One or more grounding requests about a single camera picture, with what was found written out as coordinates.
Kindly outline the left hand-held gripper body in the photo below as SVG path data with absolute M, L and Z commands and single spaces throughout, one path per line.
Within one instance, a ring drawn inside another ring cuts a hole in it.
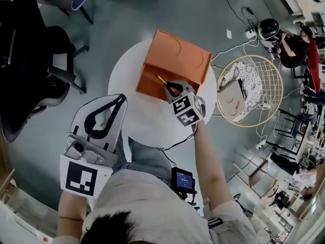
M 60 187 L 62 190 L 96 199 L 109 177 L 113 173 L 113 166 L 117 162 L 115 153 L 118 136 L 111 132 L 105 138 L 90 138 L 86 134 L 84 123 L 86 117 L 103 103 L 103 99 L 125 97 L 124 94 L 114 94 L 96 98 L 78 109 L 67 133 L 67 147 L 60 155 Z M 102 130 L 111 114 L 110 110 L 95 117 L 95 130 Z

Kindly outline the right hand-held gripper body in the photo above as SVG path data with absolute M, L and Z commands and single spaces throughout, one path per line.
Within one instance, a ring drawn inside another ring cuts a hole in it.
M 180 94 L 176 90 L 176 96 L 171 96 L 165 86 L 164 89 L 171 112 L 184 127 L 193 126 L 206 116 L 204 99 L 197 96 L 197 93 L 188 83 L 185 92 Z

